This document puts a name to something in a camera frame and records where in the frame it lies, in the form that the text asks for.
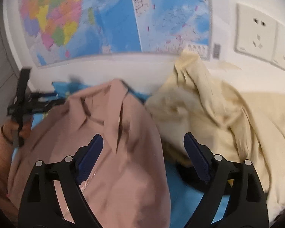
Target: beige cloth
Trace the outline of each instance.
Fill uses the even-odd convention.
[[[270,221],[285,208],[285,96],[239,93],[215,80],[198,55],[182,53],[146,108],[162,138],[183,153],[190,131],[214,154],[250,159],[268,192]]]
[[[170,196],[160,136],[143,105],[119,80],[73,94],[32,130],[11,164],[11,203],[19,209],[36,161],[60,162],[97,133],[104,147],[80,187],[100,224],[104,228],[168,228]],[[55,183],[55,188],[65,219],[72,221],[61,186]]]

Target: hand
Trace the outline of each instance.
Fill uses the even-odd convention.
[[[31,127],[32,127],[32,121],[33,119],[31,118],[29,121],[23,124],[22,130],[19,133],[19,136],[22,137],[23,139],[29,138],[31,134]],[[19,124],[17,122],[12,121],[9,119],[8,121],[5,122],[3,125],[3,133],[4,135],[10,140],[13,141],[13,134],[15,130],[18,130]]]

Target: electrical outlet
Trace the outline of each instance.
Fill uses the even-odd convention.
[[[276,48],[272,62],[285,69],[285,26],[280,23],[277,26]]]
[[[238,4],[236,50],[266,61],[272,60],[277,21],[249,6]]]

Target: cream fabric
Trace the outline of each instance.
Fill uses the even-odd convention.
[[[214,79],[198,55],[184,52],[146,108],[162,138],[183,153],[190,131],[214,154],[250,159],[268,192],[270,222],[285,208],[285,96],[239,93]]]

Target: barcode label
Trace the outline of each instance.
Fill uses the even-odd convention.
[[[213,47],[213,59],[219,59],[220,54],[221,54],[221,45],[214,44],[214,47]]]

